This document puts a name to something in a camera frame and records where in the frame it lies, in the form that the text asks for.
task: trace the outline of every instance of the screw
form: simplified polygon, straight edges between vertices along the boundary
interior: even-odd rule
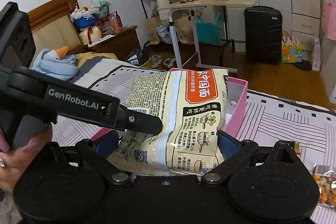
[[[128,180],[128,175],[125,173],[116,173],[112,175],[112,179],[114,182],[125,182]]]
[[[207,182],[216,182],[219,181],[221,179],[221,176],[216,174],[216,173],[207,173],[204,175],[204,179]]]

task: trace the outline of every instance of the snack bag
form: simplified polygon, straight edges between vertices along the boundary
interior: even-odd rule
[[[302,62],[302,51],[301,41],[284,31],[281,43],[282,63]]]
[[[127,107],[161,118],[157,136],[127,131],[108,161],[121,170],[204,175],[224,161],[217,129],[225,124],[227,70],[173,71],[135,78]]]
[[[336,167],[315,165],[313,178],[320,189],[320,203],[336,208]]]

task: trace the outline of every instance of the pink bag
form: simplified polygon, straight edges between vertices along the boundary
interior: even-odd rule
[[[336,41],[336,7],[333,0],[326,0],[324,3],[321,26],[327,37]]]

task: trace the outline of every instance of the sneaker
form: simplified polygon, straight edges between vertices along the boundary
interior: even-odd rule
[[[151,59],[151,66],[153,69],[161,65],[162,62],[161,55],[151,55],[150,59]]]
[[[174,62],[176,61],[175,58],[173,59],[166,59],[165,62],[163,62],[163,64],[168,68],[168,69],[171,69],[173,66],[174,66]]]

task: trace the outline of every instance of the qr code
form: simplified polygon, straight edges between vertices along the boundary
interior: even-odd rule
[[[134,150],[134,160],[140,164],[148,164],[148,151]]]

